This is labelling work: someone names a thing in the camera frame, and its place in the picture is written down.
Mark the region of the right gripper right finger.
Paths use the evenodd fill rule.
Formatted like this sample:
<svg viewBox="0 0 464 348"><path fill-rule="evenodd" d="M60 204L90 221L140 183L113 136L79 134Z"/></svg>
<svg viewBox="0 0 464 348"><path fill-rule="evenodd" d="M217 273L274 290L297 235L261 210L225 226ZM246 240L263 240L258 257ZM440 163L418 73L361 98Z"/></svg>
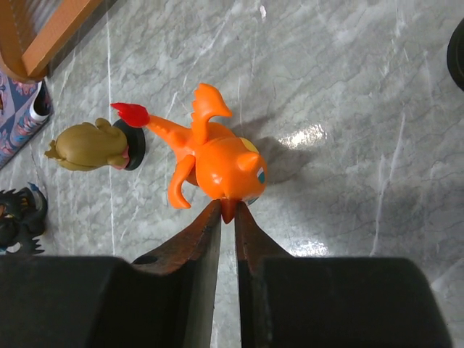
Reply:
<svg viewBox="0 0 464 348"><path fill-rule="evenodd" d="M398 257L295 257L239 204L243 347L451 347L421 269Z"/></svg>

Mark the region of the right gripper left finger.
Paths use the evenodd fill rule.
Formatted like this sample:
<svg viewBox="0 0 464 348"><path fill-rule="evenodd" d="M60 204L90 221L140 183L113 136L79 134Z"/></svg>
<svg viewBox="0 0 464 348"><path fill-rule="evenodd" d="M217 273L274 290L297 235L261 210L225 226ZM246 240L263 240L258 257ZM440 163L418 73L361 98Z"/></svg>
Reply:
<svg viewBox="0 0 464 348"><path fill-rule="evenodd" d="M1 258L3 347L208 347L221 206L133 262Z"/></svg>

